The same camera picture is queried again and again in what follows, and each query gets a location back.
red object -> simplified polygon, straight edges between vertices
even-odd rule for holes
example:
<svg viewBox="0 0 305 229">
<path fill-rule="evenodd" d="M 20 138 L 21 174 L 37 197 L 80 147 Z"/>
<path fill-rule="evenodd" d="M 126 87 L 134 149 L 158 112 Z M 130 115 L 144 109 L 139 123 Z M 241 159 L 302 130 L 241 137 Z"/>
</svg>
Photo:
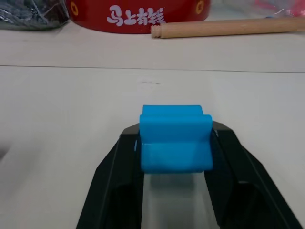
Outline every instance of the red object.
<svg viewBox="0 0 305 229">
<path fill-rule="evenodd" d="M 86 28 L 114 33 L 150 33 L 164 22 L 202 21 L 210 0 L 66 0 L 71 19 Z"/>
<path fill-rule="evenodd" d="M 305 0 L 296 0 L 294 5 L 288 11 L 289 15 L 293 17 L 304 17 L 305 16 Z"/>
</svg>

chinese characters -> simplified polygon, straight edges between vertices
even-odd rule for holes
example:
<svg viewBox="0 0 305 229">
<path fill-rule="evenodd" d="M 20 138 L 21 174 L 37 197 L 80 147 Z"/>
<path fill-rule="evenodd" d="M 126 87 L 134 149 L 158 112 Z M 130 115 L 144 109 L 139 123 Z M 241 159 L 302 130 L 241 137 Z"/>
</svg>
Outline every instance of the chinese characters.
<svg viewBox="0 0 305 229">
<path fill-rule="evenodd" d="M 111 16 L 107 17 L 107 22 L 116 23 L 117 26 L 134 25 L 138 23 L 139 25 L 166 23 L 164 21 L 163 8 L 153 11 L 153 8 L 148 8 L 145 12 L 144 8 L 139 8 L 138 14 L 132 14 L 130 10 L 126 10 L 125 15 L 127 19 L 123 19 L 122 10 L 119 6 L 114 5 L 109 8 L 111 11 Z"/>
</svg>

black plastic bag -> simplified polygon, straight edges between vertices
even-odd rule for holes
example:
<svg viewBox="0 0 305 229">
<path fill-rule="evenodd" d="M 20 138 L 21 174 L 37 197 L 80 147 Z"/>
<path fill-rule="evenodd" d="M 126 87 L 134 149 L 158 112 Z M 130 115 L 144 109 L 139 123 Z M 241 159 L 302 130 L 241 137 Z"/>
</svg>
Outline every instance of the black plastic bag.
<svg viewBox="0 0 305 229">
<path fill-rule="evenodd" d="M 0 0 L 0 29 L 47 30 L 67 20 L 64 0 Z"/>
</svg>

desk surface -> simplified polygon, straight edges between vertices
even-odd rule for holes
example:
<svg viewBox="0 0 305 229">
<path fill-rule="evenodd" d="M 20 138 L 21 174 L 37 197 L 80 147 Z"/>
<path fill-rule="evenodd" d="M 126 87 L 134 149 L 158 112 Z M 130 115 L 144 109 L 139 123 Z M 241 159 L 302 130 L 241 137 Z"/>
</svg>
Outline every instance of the desk surface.
<svg viewBox="0 0 305 229">
<path fill-rule="evenodd" d="M 266 167 L 305 226 L 303 73 L 0 67 L 0 228 L 70 229 L 143 104 L 200 104 Z"/>
</svg>

blue sponge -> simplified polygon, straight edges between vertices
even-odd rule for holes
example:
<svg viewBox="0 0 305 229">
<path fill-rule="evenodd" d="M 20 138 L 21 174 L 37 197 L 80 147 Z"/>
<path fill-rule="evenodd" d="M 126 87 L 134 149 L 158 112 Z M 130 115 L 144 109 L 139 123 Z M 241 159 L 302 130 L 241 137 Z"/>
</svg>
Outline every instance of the blue sponge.
<svg viewBox="0 0 305 229">
<path fill-rule="evenodd" d="M 140 116 L 145 173 L 192 173 L 213 168 L 212 117 L 199 105 L 144 105 Z"/>
</svg>

